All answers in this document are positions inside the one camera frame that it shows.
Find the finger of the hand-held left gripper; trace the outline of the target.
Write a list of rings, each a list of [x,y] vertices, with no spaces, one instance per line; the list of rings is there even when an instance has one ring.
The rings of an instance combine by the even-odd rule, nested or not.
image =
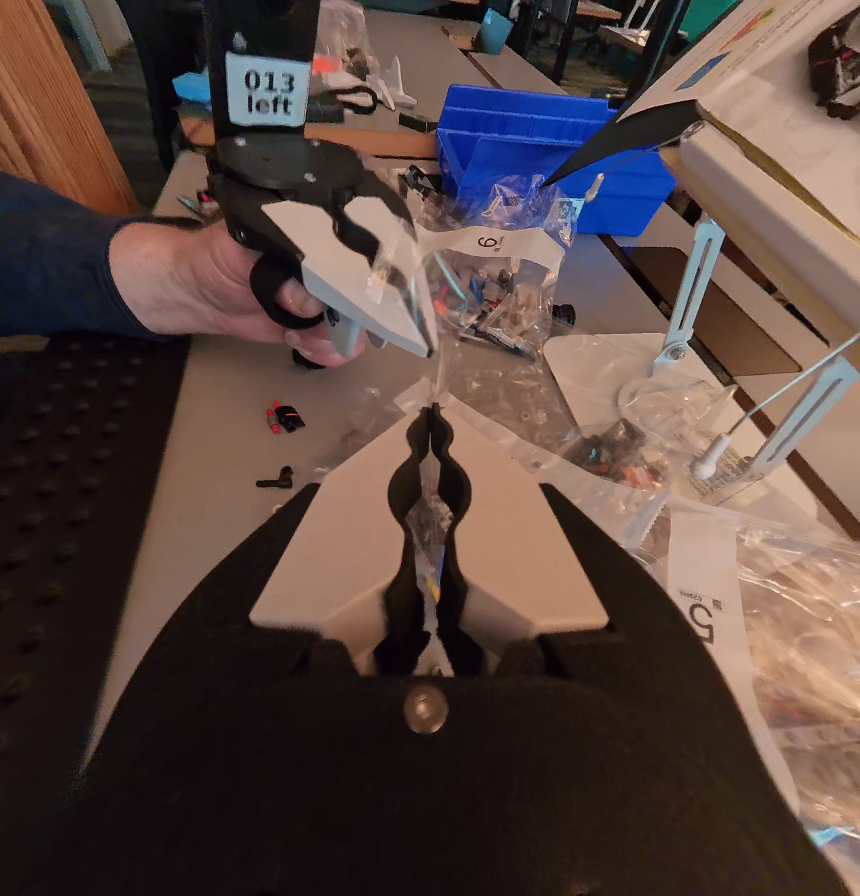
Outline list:
[[[336,352],[353,357],[363,331],[379,346],[388,343],[364,327],[366,316],[354,303],[371,261],[337,237],[330,214],[321,207],[294,201],[268,203],[262,211],[301,252],[303,285],[327,307],[325,319]],[[408,351],[418,357],[434,354],[434,350]]]
[[[405,350],[437,350],[432,293],[411,218],[400,218],[376,196],[355,197],[344,211],[379,245],[354,299],[364,327]]]

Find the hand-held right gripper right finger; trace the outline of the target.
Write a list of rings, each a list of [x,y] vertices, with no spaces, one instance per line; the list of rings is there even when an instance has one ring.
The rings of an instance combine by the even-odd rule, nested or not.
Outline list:
[[[604,630],[608,614],[541,484],[438,404],[430,437],[451,513],[437,633],[454,674],[482,675],[517,642]]]

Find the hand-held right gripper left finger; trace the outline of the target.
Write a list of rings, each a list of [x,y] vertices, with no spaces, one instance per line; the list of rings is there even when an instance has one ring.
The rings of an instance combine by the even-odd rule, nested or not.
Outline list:
[[[429,436],[429,410],[414,411],[305,489],[310,502],[253,625],[340,642],[362,671],[413,673],[429,633],[407,517],[422,496]]]

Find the black lego subassembly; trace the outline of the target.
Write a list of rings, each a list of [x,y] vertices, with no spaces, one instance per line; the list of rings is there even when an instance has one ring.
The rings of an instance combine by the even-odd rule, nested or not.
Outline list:
[[[399,175],[401,185],[407,191],[412,191],[423,197],[424,200],[433,196],[445,196],[446,190],[442,175],[438,172],[430,172],[412,164]]]

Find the person's left hand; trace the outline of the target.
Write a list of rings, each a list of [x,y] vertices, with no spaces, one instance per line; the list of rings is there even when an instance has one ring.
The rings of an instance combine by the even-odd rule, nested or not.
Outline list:
[[[250,287],[260,257],[235,242],[223,223],[193,231],[133,222],[113,236],[109,247],[114,285],[151,332],[286,344],[313,363],[346,364],[324,323],[296,331],[268,317]]]

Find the brown cardboard strip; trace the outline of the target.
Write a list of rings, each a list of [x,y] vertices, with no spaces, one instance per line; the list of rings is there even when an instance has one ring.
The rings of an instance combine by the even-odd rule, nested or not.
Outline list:
[[[304,136],[347,146],[357,152],[383,159],[430,161],[437,158],[433,133],[407,128],[394,131],[355,128],[346,125],[307,124]]]

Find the clear bag of dark pieces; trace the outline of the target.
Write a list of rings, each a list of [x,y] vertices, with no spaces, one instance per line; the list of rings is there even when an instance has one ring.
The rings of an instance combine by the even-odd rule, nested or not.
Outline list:
[[[415,229],[440,329],[536,360],[581,203],[545,176],[503,175],[474,197],[426,193]]]

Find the white pointed plastic object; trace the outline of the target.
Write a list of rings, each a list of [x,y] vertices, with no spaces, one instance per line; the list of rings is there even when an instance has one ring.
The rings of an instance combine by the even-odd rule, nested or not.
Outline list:
[[[366,83],[376,94],[379,103],[390,111],[414,110],[417,99],[404,89],[401,60],[393,56],[391,66],[385,70],[379,64],[369,66]]]

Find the blue plastic bin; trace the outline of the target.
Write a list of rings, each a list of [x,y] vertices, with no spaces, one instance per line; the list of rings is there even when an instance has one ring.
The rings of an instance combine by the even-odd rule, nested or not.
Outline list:
[[[446,192],[478,200],[507,176],[548,177],[615,114],[602,98],[451,85],[435,131]],[[557,187],[579,200],[600,172],[603,184],[579,216],[581,234],[640,236],[676,186],[658,152],[626,151]]]

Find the teal cup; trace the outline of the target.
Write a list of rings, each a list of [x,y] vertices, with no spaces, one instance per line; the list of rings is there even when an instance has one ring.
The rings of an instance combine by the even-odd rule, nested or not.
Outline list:
[[[489,56],[499,55],[508,41],[513,26],[514,21],[510,17],[492,7],[487,8],[475,36],[473,50]]]

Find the wooden panel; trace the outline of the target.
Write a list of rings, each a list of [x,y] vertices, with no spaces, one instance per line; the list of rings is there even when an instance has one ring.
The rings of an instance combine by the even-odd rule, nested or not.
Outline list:
[[[100,212],[140,210],[43,2],[0,1],[0,171]]]

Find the dark perforated panel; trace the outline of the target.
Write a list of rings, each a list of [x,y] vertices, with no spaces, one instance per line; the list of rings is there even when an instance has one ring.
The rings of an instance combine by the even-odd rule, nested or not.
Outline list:
[[[88,742],[189,341],[71,334],[0,425],[0,848]]]

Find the clear bag with white label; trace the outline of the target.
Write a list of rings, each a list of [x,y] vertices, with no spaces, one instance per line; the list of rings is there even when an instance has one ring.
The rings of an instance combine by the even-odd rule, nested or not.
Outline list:
[[[617,540],[727,680],[779,793],[860,894],[860,543],[783,499],[625,498]]]

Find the beige book stand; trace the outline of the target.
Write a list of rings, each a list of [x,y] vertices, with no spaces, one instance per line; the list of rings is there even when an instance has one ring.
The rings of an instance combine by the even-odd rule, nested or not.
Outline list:
[[[832,343],[860,330],[860,244],[813,208],[785,175],[704,121],[669,164],[730,237],[812,314]]]

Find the black vertical post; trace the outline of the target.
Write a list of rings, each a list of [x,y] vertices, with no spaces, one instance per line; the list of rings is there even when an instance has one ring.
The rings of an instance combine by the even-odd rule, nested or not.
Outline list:
[[[691,3],[661,1],[657,4],[652,28],[626,90],[622,109],[628,107],[657,79]]]

